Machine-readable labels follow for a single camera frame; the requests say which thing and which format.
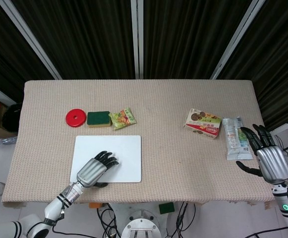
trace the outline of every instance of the white machine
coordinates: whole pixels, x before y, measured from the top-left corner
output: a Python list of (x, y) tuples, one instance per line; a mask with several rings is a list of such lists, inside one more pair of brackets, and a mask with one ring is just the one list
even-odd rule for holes
[[(253, 125), (258, 131), (260, 139), (250, 129), (242, 127), (241, 130), (248, 138), (251, 147), (259, 163), (259, 169), (250, 169), (242, 162), (237, 165), (247, 173), (263, 177), (266, 182), (274, 185), (272, 193), (288, 225), (288, 165), (281, 149), (275, 145), (270, 133), (263, 127)], [(78, 172), (77, 182), (63, 190), (46, 208), (45, 219), (37, 215), (29, 215), (16, 222), (0, 224), (0, 238), (20, 238), (25, 235), (28, 238), (45, 238), (49, 230), (59, 220), (64, 218), (64, 211), (83, 193), (86, 187), (104, 187), (107, 183), (97, 183), (102, 174), (114, 165), (118, 165), (112, 153), (103, 151), (92, 158)], [(149, 213), (149, 209), (134, 212), (134, 219), (128, 224), (122, 222), (122, 238), (161, 238), (161, 232), (166, 220)]]

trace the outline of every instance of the green indicator light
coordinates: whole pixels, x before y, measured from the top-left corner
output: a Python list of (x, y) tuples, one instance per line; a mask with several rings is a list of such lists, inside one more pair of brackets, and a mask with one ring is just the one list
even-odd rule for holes
[(286, 210), (286, 211), (288, 211), (288, 205), (284, 204), (284, 205), (283, 205), (283, 209)]

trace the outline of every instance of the white cutting board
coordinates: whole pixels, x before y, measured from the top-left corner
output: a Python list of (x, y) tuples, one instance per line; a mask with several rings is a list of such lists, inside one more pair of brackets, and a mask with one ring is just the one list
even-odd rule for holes
[(112, 152), (119, 165), (106, 171), (98, 182), (141, 181), (141, 138), (139, 135), (79, 135), (75, 139), (70, 182), (80, 169), (101, 151)]

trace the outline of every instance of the plastic snack package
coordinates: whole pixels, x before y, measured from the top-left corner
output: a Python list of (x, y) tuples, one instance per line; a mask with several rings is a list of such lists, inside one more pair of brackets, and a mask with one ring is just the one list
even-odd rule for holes
[(130, 108), (125, 108), (119, 113), (110, 113), (109, 116), (112, 120), (114, 130), (137, 123)]
[(252, 155), (249, 150), (248, 140), (241, 131), (242, 119), (223, 118), (222, 124), (225, 129), (225, 136), (228, 146), (228, 160), (251, 160)]

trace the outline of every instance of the black curtain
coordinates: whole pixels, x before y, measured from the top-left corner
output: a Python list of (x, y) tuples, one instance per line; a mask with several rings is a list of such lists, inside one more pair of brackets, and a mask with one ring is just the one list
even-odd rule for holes
[(35, 79), (53, 78), (0, 7), (0, 90), (21, 102), (24, 83)]
[(210, 78), (250, 3), (145, 0), (144, 78)]
[(129, 0), (13, 0), (63, 79), (135, 78)]
[(219, 78), (252, 80), (268, 129), (288, 122), (288, 1), (265, 2)]

